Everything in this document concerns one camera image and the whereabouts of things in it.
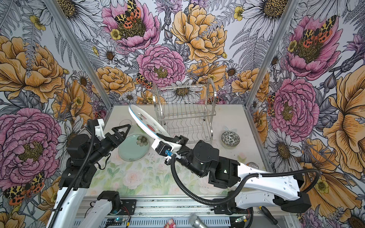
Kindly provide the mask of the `pink black patterned bowl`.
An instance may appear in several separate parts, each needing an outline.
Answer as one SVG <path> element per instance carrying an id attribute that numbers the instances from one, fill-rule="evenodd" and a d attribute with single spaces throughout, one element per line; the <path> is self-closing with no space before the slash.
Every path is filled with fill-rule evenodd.
<path id="1" fill-rule="evenodd" d="M 226 147 L 234 148 L 240 143 L 240 137 L 233 131 L 225 131 L 221 134 L 221 141 Z"/>

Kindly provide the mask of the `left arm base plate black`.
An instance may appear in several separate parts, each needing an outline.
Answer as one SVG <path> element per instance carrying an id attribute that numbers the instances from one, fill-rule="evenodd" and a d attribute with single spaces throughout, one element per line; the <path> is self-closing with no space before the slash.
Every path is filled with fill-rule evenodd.
<path id="1" fill-rule="evenodd" d="M 135 199 L 121 199 L 116 204 L 116 208 L 112 210 L 111 215 L 134 215 L 136 210 L 137 200 Z"/>

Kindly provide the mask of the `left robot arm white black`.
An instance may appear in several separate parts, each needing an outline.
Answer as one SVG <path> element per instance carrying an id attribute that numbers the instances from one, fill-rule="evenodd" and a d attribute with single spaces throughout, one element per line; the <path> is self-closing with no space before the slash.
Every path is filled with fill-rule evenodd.
<path id="1" fill-rule="evenodd" d="M 103 120 L 88 120 L 89 135 L 75 136 L 67 152 L 70 158 L 61 176 L 57 199 L 48 220 L 48 228 L 70 228 L 84 196 L 97 171 L 95 166 L 103 157 L 109 156 L 127 137 L 131 125 L 114 127 L 114 134 L 103 132 Z"/>

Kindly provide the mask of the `chrome two-tier dish rack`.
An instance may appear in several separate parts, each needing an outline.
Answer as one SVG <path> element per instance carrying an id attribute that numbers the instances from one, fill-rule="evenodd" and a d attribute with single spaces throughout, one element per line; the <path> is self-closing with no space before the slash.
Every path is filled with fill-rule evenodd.
<path id="1" fill-rule="evenodd" d="M 171 137 L 183 135 L 189 143 L 213 140 L 217 91 L 212 79 L 204 84 L 153 85 L 152 92 L 157 120 Z"/>

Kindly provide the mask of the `watermelon pattern plate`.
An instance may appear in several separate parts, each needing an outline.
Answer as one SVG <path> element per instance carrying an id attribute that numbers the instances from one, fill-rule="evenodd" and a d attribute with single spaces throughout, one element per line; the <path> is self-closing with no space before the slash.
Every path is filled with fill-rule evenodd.
<path id="1" fill-rule="evenodd" d="M 145 110 L 140 108 L 135 104 L 129 105 L 129 113 L 131 117 L 135 120 L 137 125 L 151 138 L 161 139 L 161 140 L 171 140 L 172 137 L 168 132 L 160 125 L 160 123 L 155 120 L 151 115 L 149 115 Z"/>

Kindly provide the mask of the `mint green plate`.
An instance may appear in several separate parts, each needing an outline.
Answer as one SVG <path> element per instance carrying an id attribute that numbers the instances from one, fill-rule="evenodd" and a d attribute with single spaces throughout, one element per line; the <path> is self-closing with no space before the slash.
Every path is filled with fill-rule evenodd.
<path id="1" fill-rule="evenodd" d="M 149 150 L 149 140 L 145 135 L 128 136 L 118 147 L 119 157 L 127 162 L 142 159 Z"/>

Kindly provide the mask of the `clear glass cup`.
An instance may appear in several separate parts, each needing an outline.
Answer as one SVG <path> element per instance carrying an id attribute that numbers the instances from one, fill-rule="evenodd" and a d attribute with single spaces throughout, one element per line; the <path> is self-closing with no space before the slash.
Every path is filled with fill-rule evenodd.
<path id="1" fill-rule="evenodd" d="M 123 125 L 132 125 L 132 121 L 130 119 L 124 119 L 119 123 L 119 126 L 123 126 Z"/>

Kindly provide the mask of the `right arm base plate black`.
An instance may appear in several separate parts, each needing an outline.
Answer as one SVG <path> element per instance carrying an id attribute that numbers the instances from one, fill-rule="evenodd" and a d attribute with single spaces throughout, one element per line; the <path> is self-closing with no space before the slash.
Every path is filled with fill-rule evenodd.
<path id="1" fill-rule="evenodd" d="M 226 204 L 214 206 L 213 209 L 211 209 L 211 211 L 213 211 L 215 214 L 224 214 L 224 215 L 249 214 L 249 211 L 247 209 L 238 208 L 234 200 L 231 200 Z"/>

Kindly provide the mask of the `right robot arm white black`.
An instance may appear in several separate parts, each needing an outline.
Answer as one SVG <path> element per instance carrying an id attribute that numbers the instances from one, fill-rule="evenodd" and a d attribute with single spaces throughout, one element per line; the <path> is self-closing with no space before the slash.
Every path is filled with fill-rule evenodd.
<path id="1" fill-rule="evenodd" d="M 166 158 L 165 164 L 170 166 L 175 183 L 183 193 L 200 204 L 216 208 L 228 208 L 231 204 L 243 210 L 278 206 L 290 213 L 304 213 L 312 206 L 308 192 L 314 183 L 301 189 L 304 185 L 304 170 L 269 173 L 222 157 L 219 149 L 202 140 L 191 149 L 186 145 L 188 138 L 182 135 L 174 138 L 162 134 L 157 136 L 155 151 Z M 207 177 L 208 183 L 216 188 L 234 190 L 229 191 L 224 198 L 200 197 L 180 180 L 175 165 L 177 162 L 199 178 Z"/>

